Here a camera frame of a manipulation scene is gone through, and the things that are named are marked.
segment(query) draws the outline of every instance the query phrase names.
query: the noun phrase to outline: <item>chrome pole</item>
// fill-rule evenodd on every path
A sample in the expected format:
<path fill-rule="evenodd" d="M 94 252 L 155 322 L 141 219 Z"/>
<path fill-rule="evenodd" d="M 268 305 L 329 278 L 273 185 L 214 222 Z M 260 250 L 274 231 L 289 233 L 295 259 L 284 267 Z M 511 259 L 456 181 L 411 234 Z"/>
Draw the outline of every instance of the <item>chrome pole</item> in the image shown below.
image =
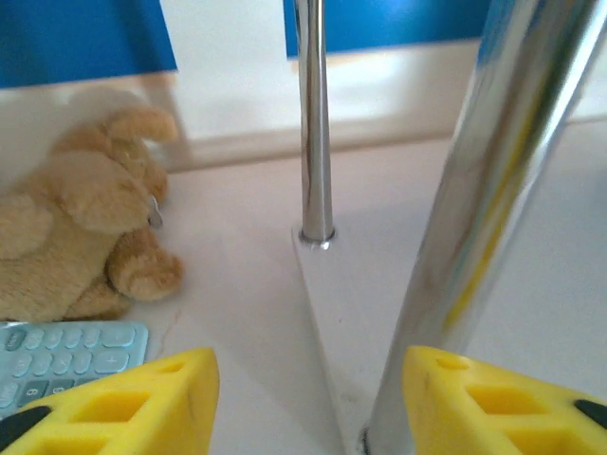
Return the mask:
<path fill-rule="evenodd" d="M 301 238 L 327 247 L 333 238 L 324 0 L 295 0 L 302 103 Z"/>
<path fill-rule="evenodd" d="M 607 0 L 494 0 L 363 443 L 414 449 L 402 397 L 412 345 L 462 353 L 506 244 L 596 54 Z"/>

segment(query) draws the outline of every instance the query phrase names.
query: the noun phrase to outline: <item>teddy bear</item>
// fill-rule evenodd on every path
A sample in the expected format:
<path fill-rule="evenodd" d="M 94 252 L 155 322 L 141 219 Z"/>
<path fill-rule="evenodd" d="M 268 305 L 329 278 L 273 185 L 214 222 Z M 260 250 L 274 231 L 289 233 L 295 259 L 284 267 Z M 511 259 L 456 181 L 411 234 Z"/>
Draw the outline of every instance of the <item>teddy bear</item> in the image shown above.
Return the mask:
<path fill-rule="evenodd" d="M 179 289 L 183 264 L 150 226 L 168 177 L 145 142 L 176 137 L 170 114 L 123 108 L 60 136 L 0 196 L 1 320 L 116 319 Z"/>

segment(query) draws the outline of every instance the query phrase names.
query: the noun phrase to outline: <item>light blue calculator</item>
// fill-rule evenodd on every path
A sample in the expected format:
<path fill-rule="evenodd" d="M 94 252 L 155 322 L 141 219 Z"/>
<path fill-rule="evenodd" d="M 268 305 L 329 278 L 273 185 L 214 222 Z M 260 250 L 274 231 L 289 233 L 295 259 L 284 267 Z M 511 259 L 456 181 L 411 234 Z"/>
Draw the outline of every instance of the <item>light blue calculator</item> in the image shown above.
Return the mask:
<path fill-rule="evenodd" d="M 148 329 L 135 321 L 0 324 L 0 420 L 27 403 L 145 360 Z"/>

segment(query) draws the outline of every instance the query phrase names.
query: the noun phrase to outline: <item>yellow plastic piece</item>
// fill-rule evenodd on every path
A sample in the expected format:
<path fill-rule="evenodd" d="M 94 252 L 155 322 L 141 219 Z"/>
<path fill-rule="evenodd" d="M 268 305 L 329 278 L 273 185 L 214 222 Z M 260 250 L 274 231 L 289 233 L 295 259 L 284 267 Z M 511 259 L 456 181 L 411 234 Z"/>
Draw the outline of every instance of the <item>yellow plastic piece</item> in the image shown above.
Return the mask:
<path fill-rule="evenodd" d="M 467 357 L 410 348 L 403 393 L 416 455 L 607 454 L 607 431 L 574 406 L 597 399 Z"/>
<path fill-rule="evenodd" d="M 52 412 L 2 455 L 205 455 L 219 397 L 198 348 L 34 401 Z"/>

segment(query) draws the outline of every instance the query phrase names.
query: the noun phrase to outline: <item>blue panel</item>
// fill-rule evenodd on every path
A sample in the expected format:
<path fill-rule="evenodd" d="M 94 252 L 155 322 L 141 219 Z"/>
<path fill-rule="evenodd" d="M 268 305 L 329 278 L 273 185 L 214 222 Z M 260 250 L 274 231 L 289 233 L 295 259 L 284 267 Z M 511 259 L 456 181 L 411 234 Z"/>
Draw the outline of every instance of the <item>blue panel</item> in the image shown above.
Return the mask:
<path fill-rule="evenodd" d="M 297 56 L 295 1 L 285 2 L 286 53 Z M 490 0 L 327 0 L 327 52 L 479 37 Z"/>
<path fill-rule="evenodd" d="M 0 1 L 0 88 L 175 69 L 159 0 Z"/>

